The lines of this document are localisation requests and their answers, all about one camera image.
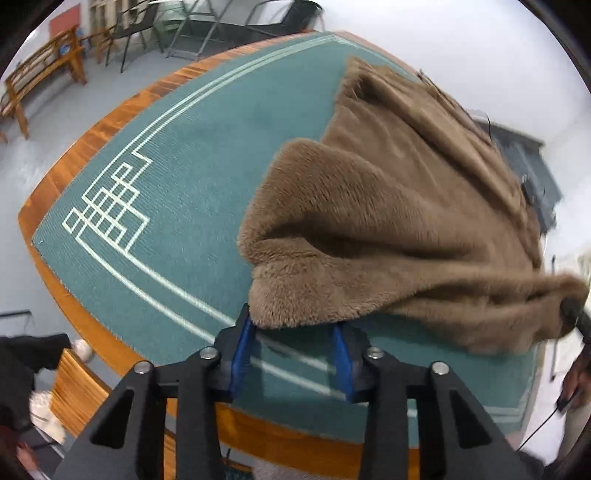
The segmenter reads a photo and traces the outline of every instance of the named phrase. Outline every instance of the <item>white line pattern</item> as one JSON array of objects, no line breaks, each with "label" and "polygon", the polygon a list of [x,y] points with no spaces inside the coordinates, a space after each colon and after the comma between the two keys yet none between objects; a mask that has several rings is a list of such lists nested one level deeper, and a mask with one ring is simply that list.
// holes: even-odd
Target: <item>white line pattern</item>
[{"label": "white line pattern", "polygon": [[[133,205],[134,201],[141,194],[141,191],[134,185],[134,183],[153,163],[152,159],[148,158],[144,154],[141,154],[138,150],[170,122],[174,121],[180,115],[185,113],[185,111],[194,107],[204,98],[207,98],[212,93],[215,93],[219,89],[232,83],[238,78],[241,78],[262,66],[270,64],[289,55],[331,41],[346,43],[347,45],[368,51],[368,49],[365,47],[350,42],[349,40],[345,40],[337,35],[327,35],[320,38],[314,38],[312,40],[275,50],[260,58],[249,61],[235,68],[234,70],[231,70],[230,72],[215,78],[208,84],[200,87],[181,101],[177,102],[171,108],[166,110],[162,115],[160,115],[156,120],[152,121],[125,147],[123,147],[123,149],[121,149],[116,156],[114,156],[114,158],[91,182],[90,186],[82,194],[81,198],[82,202],[85,204],[84,208],[79,210],[73,207],[66,218],[63,220],[62,225],[64,229],[71,235],[74,235],[76,230],[78,230],[74,236],[76,242],[108,273],[120,281],[125,287],[130,289],[135,295],[137,295],[143,301],[146,301],[150,306],[164,314],[166,317],[168,317],[174,323],[180,325],[188,332],[202,338],[208,343],[213,343],[215,337],[211,333],[197,327],[195,324],[183,318],[178,313],[172,311],[167,306],[163,305],[144,290],[139,288],[135,283],[118,272],[115,268],[113,268],[112,265],[110,265],[110,263],[107,262],[107,260],[102,258],[96,251],[94,251],[88,245],[88,243],[83,240],[82,235],[84,231],[89,228],[102,241],[112,247],[119,255],[130,261],[137,268],[161,284],[167,290],[170,290],[184,301],[208,314],[210,317],[220,321],[221,323],[225,325],[233,325],[234,320],[231,317],[218,311],[211,305],[208,305],[203,300],[198,299],[197,297],[194,297],[190,293],[184,291],[182,288],[175,285],[170,280],[164,278],[159,273],[155,272],[153,269],[145,265],[130,253],[130,249],[133,247],[140,234],[142,234],[150,222],[149,217],[139,212]],[[371,51],[371,53],[378,57],[383,57],[376,52]],[[130,152],[131,157],[128,157],[126,161],[121,158],[123,154],[125,154],[130,149],[130,147],[134,145],[136,146]],[[261,343],[266,344],[272,350],[289,356],[290,358],[293,358],[319,371],[329,374],[334,371],[334,368],[327,362],[305,355],[281,342],[272,340],[265,335],[258,333],[257,339]],[[274,375],[292,384],[299,385],[307,390],[315,391],[321,395],[326,395],[340,400],[345,399],[344,393],[340,391],[293,374],[292,372],[276,367],[275,365],[271,365],[258,358],[252,358],[251,363],[255,367],[260,368],[271,375]],[[523,414],[524,406],[523,408],[521,405],[518,408],[494,408],[494,410],[497,414],[519,416],[519,418],[516,419],[516,421],[519,421],[521,419],[521,415]],[[409,416],[416,416],[416,411],[412,409],[409,409],[408,413]]]}]

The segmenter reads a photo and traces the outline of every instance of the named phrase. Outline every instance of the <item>person's hand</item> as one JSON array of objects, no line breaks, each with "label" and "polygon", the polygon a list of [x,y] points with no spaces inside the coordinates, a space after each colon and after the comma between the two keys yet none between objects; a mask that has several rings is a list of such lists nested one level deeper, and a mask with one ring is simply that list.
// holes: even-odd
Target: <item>person's hand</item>
[{"label": "person's hand", "polygon": [[589,359],[581,353],[570,367],[569,373],[562,382],[562,394],[560,398],[570,398],[579,387],[580,395],[573,402],[572,407],[578,408],[589,403],[591,400],[591,374],[587,372]]},{"label": "person's hand", "polygon": [[19,442],[17,445],[17,458],[28,472],[39,470],[33,450],[26,443]]}]

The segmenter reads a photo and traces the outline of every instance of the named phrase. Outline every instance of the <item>red panel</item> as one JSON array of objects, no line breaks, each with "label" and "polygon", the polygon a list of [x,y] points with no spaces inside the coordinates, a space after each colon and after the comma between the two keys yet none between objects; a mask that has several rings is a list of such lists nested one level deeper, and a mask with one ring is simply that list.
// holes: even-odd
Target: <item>red panel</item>
[{"label": "red panel", "polygon": [[80,4],[49,20],[49,37],[55,37],[59,32],[68,30],[74,25],[80,25]]}]

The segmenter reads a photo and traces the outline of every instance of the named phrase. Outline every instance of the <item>wooden table edge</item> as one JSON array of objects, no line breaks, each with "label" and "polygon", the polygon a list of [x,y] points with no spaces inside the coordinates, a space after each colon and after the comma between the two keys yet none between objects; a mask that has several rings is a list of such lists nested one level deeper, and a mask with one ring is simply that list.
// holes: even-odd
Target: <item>wooden table edge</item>
[{"label": "wooden table edge", "polygon": [[[336,34],[378,51],[392,61],[400,64],[409,72],[415,73],[415,70],[404,62],[356,35],[344,31],[339,31]],[[82,135],[58,159],[21,208],[18,214],[18,224],[35,267],[49,292],[80,336],[88,341],[96,354],[117,374],[121,376],[125,375],[134,363],[143,358],[90,315],[65,286],[62,285],[59,278],[54,275],[49,266],[43,261],[32,243],[35,230],[63,190],[76,177],[80,170],[82,170],[86,163],[119,130],[125,127],[129,121],[145,108],[167,93],[174,91],[180,85],[200,76],[202,73],[208,72],[224,61],[254,53],[264,47],[301,35],[306,34],[264,40],[255,44],[234,48],[189,64],[156,81],[128,100],[123,101],[111,113],[98,121],[90,130]],[[81,155],[78,152],[88,151],[89,145],[93,143],[98,146],[95,151],[85,155]],[[70,176],[69,181],[63,183],[64,178],[68,176]],[[43,202],[37,206],[36,200],[42,200]],[[168,407],[168,411],[171,414],[176,413],[175,401],[169,401]],[[362,453],[361,444],[317,437],[292,430],[266,420],[251,417],[223,404],[218,404],[217,406],[217,424],[219,439],[222,443],[249,455],[317,475],[337,476],[341,478],[357,477]],[[410,450],[410,465],[410,472],[415,474],[418,465],[418,451],[416,449]]]}]

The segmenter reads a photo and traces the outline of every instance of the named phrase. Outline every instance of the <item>person's leg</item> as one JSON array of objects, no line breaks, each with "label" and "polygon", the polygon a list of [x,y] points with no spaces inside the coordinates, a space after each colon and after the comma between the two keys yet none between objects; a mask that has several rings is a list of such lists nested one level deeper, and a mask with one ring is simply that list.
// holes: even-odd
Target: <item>person's leg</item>
[{"label": "person's leg", "polygon": [[562,438],[562,443],[558,450],[558,461],[566,457],[572,450],[574,443],[581,435],[585,425],[587,425],[589,417],[591,417],[591,403],[580,408],[571,408],[566,413],[564,437]]}]

